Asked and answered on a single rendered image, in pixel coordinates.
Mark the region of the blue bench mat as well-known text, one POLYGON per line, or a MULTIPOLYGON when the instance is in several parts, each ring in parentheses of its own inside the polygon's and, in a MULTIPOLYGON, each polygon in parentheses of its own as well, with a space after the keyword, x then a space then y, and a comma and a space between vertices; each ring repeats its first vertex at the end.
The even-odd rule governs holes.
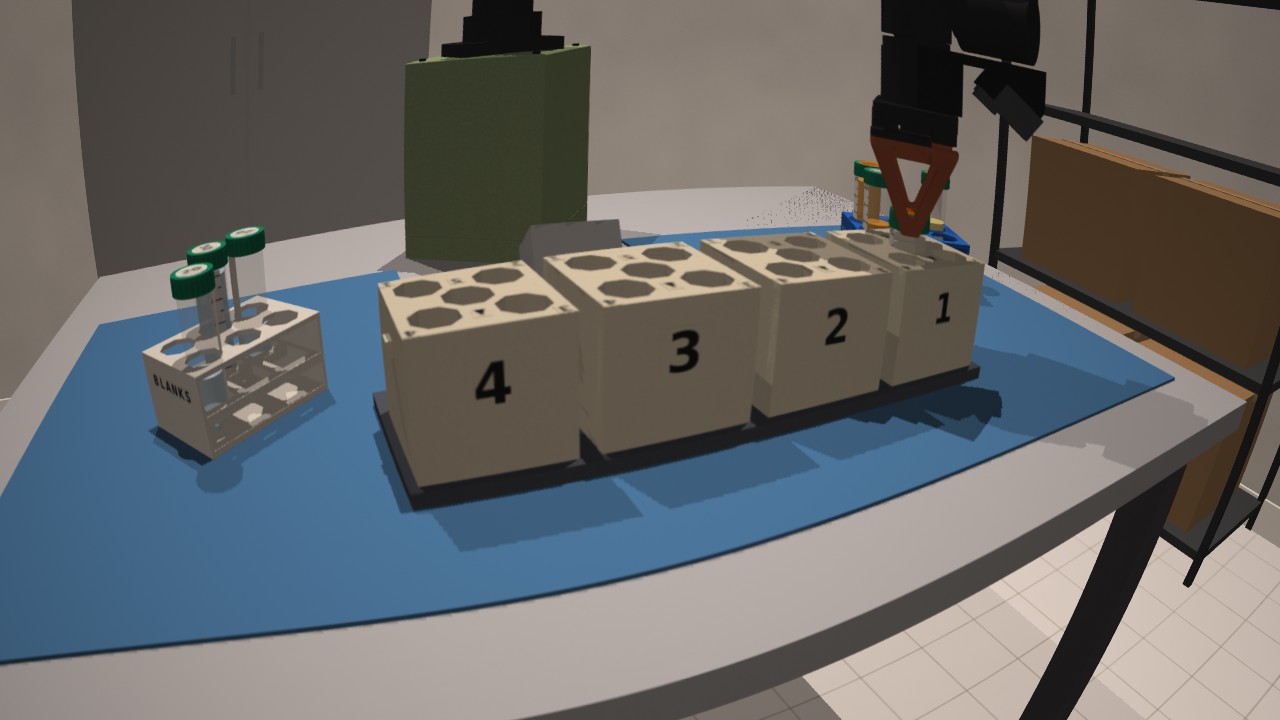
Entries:
POLYGON ((328 389, 214 460, 157 427, 143 350, 99 324, 0 496, 0 665, 393 623, 626 582, 945 480, 1175 377, 983 277, 979 378, 669 462, 413 510, 372 393, 378 283, 320 311, 328 389))

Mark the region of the beige tube rack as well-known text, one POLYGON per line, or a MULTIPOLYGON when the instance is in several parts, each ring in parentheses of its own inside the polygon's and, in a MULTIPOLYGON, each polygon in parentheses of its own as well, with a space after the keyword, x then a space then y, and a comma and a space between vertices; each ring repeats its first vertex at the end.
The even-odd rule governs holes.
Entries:
POLYGON ((212 460, 328 389, 319 311, 268 299, 268 310, 255 316, 236 316, 230 307, 230 322, 220 333, 221 359, 207 366, 187 365, 186 352, 163 354, 183 345, 180 333, 142 352, 157 427, 212 460), (260 338, 250 345, 227 345, 252 333, 260 338), (200 380, 236 361, 227 372, 230 398, 205 411, 200 380))

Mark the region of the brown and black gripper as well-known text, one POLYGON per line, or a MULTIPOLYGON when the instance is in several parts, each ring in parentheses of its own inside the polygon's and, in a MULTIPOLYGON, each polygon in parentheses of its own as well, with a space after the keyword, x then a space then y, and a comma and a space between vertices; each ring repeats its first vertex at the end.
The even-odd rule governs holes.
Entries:
POLYGON ((950 51, 948 44, 882 35, 881 95, 873 100, 870 126, 870 146, 899 229, 914 238, 922 234, 959 159, 952 150, 957 147, 959 118, 916 108, 916 45, 950 51), (914 202, 908 199, 897 158, 931 165, 914 202), (915 217, 908 215, 906 206, 918 209, 915 217))

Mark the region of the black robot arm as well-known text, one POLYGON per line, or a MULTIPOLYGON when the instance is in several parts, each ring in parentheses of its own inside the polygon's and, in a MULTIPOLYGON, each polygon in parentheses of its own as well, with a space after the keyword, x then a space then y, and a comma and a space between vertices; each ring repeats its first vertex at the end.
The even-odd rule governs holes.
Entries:
MULTIPOLYGON (((541 35, 532 3, 474 0, 462 42, 442 44, 442 56, 564 49, 564 36, 541 35)), ((964 53, 1034 67, 1041 13, 1038 0, 881 0, 881 32, 941 44, 952 44, 954 32, 964 53)), ((973 95, 1028 141, 1044 122, 1043 70, 916 45, 916 108, 963 117, 963 65, 984 69, 973 95)))

